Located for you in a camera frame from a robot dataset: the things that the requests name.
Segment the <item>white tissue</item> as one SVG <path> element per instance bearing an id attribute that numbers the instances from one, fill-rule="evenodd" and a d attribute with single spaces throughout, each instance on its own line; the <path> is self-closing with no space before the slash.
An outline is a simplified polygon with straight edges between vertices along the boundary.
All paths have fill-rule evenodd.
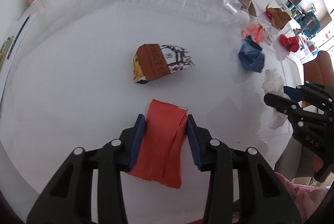
<path id="1" fill-rule="evenodd" d="M 284 93 L 284 80 L 281 75 L 276 72 L 276 69 L 265 70 L 265 79 L 262 84 L 264 93 L 271 93 L 289 99 L 289 96 Z M 275 130 L 284 125 L 288 116 L 273 109 L 272 122 L 268 127 Z"/>

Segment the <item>red paper scrap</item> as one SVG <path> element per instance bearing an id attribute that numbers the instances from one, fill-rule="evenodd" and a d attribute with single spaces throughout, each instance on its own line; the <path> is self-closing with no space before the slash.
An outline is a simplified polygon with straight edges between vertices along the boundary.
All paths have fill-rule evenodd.
<path id="1" fill-rule="evenodd" d="M 137 164 L 130 175 L 179 189 L 181 149 L 186 140 L 187 110 L 152 100 Z"/>

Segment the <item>orange leather chair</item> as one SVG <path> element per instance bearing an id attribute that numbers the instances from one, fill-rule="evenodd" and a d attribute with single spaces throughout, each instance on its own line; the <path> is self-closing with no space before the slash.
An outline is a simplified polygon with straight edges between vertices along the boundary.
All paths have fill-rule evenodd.
<path id="1" fill-rule="evenodd" d="M 305 63 L 303 67 L 306 86 L 317 84 L 321 88 L 333 88 L 333 66 L 328 52 L 319 51 L 316 58 Z"/>

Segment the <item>red crumpled paper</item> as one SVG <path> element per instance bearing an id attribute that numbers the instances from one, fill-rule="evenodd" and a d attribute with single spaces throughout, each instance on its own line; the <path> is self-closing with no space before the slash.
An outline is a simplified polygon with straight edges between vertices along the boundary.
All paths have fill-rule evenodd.
<path id="1" fill-rule="evenodd" d="M 286 35 L 281 34 L 279 40 L 288 52 L 297 52 L 300 49 L 300 38 L 298 36 L 286 37 Z"/>

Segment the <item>blue crumpled paper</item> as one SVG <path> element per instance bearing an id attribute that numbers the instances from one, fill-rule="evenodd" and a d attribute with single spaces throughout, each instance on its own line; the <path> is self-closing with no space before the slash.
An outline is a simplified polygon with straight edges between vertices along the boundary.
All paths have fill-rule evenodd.
<path id="1" fill-rule="evenodd" d="M 264 68 L 265 55 L 263 49 L 253 41 L 250 35 L 243 39 L 238 58 L 242 67 L 246 70 L 261 73 Z"/>

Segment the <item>blue office chair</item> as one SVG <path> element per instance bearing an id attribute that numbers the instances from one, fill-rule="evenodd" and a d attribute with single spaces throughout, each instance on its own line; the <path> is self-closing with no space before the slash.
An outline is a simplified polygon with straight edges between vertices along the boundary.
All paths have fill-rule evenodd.
<path id="1" fill-rule="evenodd" d="M 302 33 L 308 38 L 313 38 L 320 31 L 320 22 L 312 11 L 303 15 L 298 23 Z"/>

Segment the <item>pink crumpled paper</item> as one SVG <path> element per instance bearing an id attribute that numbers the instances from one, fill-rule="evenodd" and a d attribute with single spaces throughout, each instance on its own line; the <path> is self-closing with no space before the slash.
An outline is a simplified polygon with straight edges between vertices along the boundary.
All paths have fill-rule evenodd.
<path id="1" fill-rule="evenodd" d="M 243 39 L 247 36 L 251 36 L 252 40 L 257 44 L 261 44 L 266 38 L 265 30 L 260 24 L 251 24 L 245 27 L 241 35 Z"/>

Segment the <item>brown crumpled paper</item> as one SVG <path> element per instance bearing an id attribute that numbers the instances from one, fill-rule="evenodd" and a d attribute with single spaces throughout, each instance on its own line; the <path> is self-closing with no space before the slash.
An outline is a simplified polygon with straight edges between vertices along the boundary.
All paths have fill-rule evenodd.
<path id="1" fill-rule="evenodd" d="M 291 21 L 291 17 L 280 8 L 272 8 L 269 5 L 266 6 L 265 13 L 270 19 L 273 27 L 282 30 L 286 24 Z"/>

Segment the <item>brown printed snack wrapper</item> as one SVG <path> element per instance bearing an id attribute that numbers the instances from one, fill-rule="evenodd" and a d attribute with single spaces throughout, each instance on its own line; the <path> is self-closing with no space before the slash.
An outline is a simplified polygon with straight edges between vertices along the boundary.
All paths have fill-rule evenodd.
<path id="1" fill-rule="evenodd" d="M 183 47 L 143 44 L 138 47 L 133 58 L 134 82 L 146 84 L 190 67 L 195 67 L 195 63 Z"/>

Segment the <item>green yellow booklet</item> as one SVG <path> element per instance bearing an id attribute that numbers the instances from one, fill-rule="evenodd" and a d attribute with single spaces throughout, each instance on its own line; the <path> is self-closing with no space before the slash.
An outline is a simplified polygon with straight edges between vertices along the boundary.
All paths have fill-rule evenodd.
<path id="1" fill-rule="evenodd" d="M 1 70 L 1 68 L 3 66 L 3 63 L 5 61 L 5 57 L 6 57 L 8 51 L 10 49 L 10 46 L 11 46 L 12 42 L 13 42 L 13 36 L 8 37 L 4 41 L 4 43 L 3 43 L 2 47 L 1 47 L 1 51 L 0 51 L 0 70 Z"/>

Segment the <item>white paper sheet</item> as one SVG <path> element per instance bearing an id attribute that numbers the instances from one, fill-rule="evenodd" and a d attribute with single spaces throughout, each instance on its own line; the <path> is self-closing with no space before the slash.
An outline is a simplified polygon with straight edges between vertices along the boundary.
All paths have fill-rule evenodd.
<path id="1" fill-rule="evenodd" d="M 37 16 L 38 16 L 38 12 L 31 13 L 30 19 L 27 22 L 26 26 L 24 27 L 22 33 L 20 34 L 20 37 L 19 37 L 18 41 L 16 42 L 16 45 L 13 49 L 13 52 L 12 52 L 9 60 L 7 60 L 7 56 L 5 57 L 5 61 L 4 61 L 3 66 L 1 68 L 1 103 L 3 102 L 3 97 L 4 97 L 4 93 L 5 93 L 5 89 L 6 89 L 7 80 L 8 80 L 9 75 L 10 75 L 10 70 L 13 67 L 13 62 L 14 62 L 15 55 L 18 52 L 18 48 L 20 47 L 21 42 L 24 39 L 27 31 L 29 30 L 30 26 L 33 24 L 33 22 L 34 22 L 34 20 L 36 19 Z M 25 19 L 14 22 L 13 41 L 14 41 L 15 36 L 18 33 L 22 23 L 24 23 Z"/>

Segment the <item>black pen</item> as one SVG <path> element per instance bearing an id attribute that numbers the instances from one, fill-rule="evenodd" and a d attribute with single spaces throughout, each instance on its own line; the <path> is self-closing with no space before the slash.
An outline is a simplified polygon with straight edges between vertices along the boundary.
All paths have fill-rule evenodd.
<path id="1" fill-rule="evenodd" d="M 25 19 L 24 23 L 22 23 L 22 25 L 21 25 L 21 27 L 20 27 L 18 33 L 16 34 L 15 39 L 14 39 L 14 41 L 12 42 L 11 47 L 10 47 L 10 49 L 9 49 L 9 52 L 8 52 L 8 54 L 7 54 L 7 60 L 9 60 L 9 58 L 10 58 L 12 52 L 13 52 L 13 49 L 14 49 L 14 47 L 15 47 L 15 45 L 16 45 L 16 42 L 18 41 L 18 39 L 19 39 L 19 37 L 20 37 L 20 34 L 22 33 L 22 31 L 23 31 L 24 27 L 26 26 L 27 22 L 29 21 L 30 16 L 31 16 L 31 13 L 27 16 L 27 18 Z"/>

